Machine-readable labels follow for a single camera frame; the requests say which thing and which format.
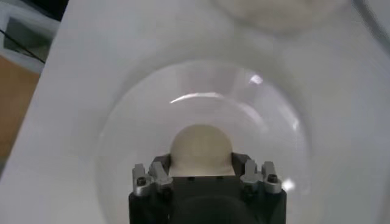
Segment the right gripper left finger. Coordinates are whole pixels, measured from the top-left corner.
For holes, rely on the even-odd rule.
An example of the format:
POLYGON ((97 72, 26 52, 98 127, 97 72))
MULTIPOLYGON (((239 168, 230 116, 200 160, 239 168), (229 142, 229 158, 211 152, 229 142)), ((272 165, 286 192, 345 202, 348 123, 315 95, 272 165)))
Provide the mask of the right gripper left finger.
POLYGON ((132 169, 132 193, 137 197, 147 197, 153 191, 169 194, 173 189, 173 178, 169 176, 170 165, 170 154, 155 157, 148 172, 143 164, 135 164, 132 169))

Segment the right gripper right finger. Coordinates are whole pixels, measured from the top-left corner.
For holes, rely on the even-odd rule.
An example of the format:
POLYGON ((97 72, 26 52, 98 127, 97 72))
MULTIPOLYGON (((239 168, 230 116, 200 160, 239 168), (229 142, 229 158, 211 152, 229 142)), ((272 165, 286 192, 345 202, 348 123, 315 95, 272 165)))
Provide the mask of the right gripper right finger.
POLYGON ((265 161, 261 165, 261 170, 258 171, 256 162, 248 155, 232 153, 232 167, 243 187, 248 187, 250 191, 256 192, 262 184, 264 191, 268 194, 282 192, 282 181, 276 174, 272 161, 265 161))

